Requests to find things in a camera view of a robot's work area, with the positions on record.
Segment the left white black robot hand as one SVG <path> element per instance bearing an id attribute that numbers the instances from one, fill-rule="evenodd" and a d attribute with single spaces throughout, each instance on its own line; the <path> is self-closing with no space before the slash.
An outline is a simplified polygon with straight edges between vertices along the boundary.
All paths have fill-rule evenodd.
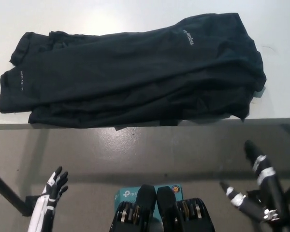
<path id="1" fill-rule="evenodd" d="M 68 172 L 59 166 L 50 176 L 38 197 L 31 215 L 28 232 L 52 232 L 56 207 L 64 192 L 68 190 Z"/>

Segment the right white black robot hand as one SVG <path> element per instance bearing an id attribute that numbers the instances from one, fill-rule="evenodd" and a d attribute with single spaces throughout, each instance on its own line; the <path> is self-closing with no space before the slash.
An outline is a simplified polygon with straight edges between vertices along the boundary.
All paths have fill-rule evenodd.
<path id="1" fill-rule="evenodd" d="M 251 140 L 245 141 L 244 151 L 259 187 L 257 199 L 224 181 L 219 183 L 221 188 L 231 204 L 251 220 L 268 224 L 274 232 L 290 232 L 289 203 L 270 159 Z"/>

